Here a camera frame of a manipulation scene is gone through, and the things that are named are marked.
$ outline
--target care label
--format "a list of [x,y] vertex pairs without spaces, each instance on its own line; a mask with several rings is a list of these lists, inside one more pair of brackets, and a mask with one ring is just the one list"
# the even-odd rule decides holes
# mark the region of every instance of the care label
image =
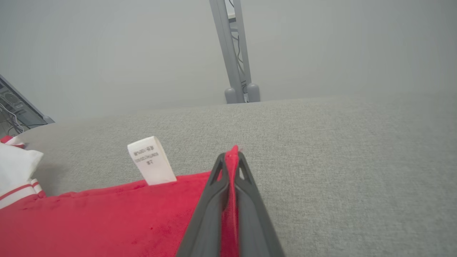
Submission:
[[148,185],[176,181],[167,155],[156,137],[131,143],[127,149]]

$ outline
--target white partition panel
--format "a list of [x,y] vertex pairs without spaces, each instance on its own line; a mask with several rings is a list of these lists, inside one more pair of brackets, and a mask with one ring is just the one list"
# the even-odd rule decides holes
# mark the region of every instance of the white partition panel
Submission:
[[0,74],[59,121],[224,104],[208,0],[0,2]]
[[261,100],[457,88],[453,0],[241,0]]

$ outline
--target white cable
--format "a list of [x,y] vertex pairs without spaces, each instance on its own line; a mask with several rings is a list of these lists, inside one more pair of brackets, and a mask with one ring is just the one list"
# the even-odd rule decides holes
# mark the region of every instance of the white cable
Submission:
[[17,116],[16,116],[14,113],[8,111],[8,110],[3,106],[3,104],[0,103],[0,106],[1,106],[5,111],[11,113],[11,115],[14,116],[14,119],[15,119],[16,121],[12,120],[12,122],[13,122],[16,126],[20,127],[21,130],[22,130],[22,132],[24,132],[24,131],[25,131],[24,128],[23,128],[21,125],[19,125],[19,123],[17,122]]

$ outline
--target white clothing tag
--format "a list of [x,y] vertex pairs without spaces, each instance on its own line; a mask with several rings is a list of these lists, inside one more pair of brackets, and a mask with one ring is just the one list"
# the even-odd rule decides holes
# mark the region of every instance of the white clothing tag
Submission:
[[148,185],[176,181],[167,155],[156,137],[131,143],[127,149]]

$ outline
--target gray fabric surface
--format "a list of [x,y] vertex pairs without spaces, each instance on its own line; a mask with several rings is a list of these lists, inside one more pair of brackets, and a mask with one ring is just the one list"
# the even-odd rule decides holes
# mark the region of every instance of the gray fabric surface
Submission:
[[457,256],[457,95],[329,97],[132,113],[26,131],[48,195],[140,180],[157,136],[176,175],[238,144],[288,257]]

